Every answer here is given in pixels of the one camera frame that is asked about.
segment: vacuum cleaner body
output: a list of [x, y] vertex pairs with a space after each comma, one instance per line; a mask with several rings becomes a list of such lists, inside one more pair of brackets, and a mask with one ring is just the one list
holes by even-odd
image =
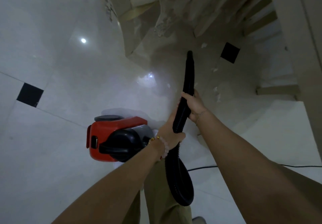
[[97, 161], [126, 162], [153, 137], [147, 121], [138, 117], [98, 116], [87, 128], [86, 148]]

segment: bracelet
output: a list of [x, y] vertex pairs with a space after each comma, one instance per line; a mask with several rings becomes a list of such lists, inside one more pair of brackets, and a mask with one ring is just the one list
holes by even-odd
[[194, 115], [198, 115], [198, 119], [197, 119], [197, 121], [196, 121], [196, 125], [197, 125], [197, 123], [198, 123], [198, 121], [199, 121], [199, 118], [200, 118], [200, 116], [203, 114], [203, 113], [205, 113], [207, 110], [204, 110], [203, 112], [201, 112], [201, 113], [192, 113], [192, 114], [194, 114]]
[[165, 141], [165, 139], [163, 137], [157, 136], [156, 138], [151, 138], [150, 141], [153, 141], [155, 139], [159, 139], [161, 142], [163, 142], [164, 146], [165, 146], [165, 150], [164, 153], [162, 154], [162, 156], [160, 157], [160, 160], [163, 158], [166, 158], [168, 153], [169, 153], [169, 145], [167, 143], [167, 141]]

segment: diamond-shaped black tile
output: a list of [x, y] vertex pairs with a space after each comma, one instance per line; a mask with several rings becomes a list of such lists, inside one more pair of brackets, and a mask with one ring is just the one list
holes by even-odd
[[24, 83], [20, 90], [17, 100], [27, 105], [36, 107], [42, 96], [42, 93], [42, 89]]
[[223, 57], [224, 59], [234, 64], [239, 51], [240, 51], [239, 48], [227, 42], [225, 44], [225, 47], [223, 48], [223, 51], [220, 57]]

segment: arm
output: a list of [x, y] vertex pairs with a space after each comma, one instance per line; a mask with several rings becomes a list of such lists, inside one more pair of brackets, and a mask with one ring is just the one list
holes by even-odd
[[[176, 109], [158, 132], [174, 148], [185, 138], [173, 133]], [[153, 165], [165, 151], [163, 142], [152, 141], [119, 168], [103, 177], [75, 200], [53, 222], [57, 223], [121, 223]]]
[[195, 97], [182, 96], [247, 223], [322, 223], [321, 214], [276, 164], [208, 111], [197, 91]]

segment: black corrugated hose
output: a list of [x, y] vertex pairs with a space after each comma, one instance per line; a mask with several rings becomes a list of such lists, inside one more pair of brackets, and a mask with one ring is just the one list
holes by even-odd
[[[195, 65], [192, 51], [188, 51], [185, 64], [185, 75], [183, 92], [194, 95]], [[187, 105], [187, 100], [181, 98], [175, 120], [173, 122], [173, 132], [181, 133], [184, 124], [190, 115], [191, 110]], [[182, 206], [188, 206], [194, 199], [194, 186], [190, 175], [179, 158], [179, 144], [171, 149], [165, 159], [166, 175], [168, 185], [173, 198]]]

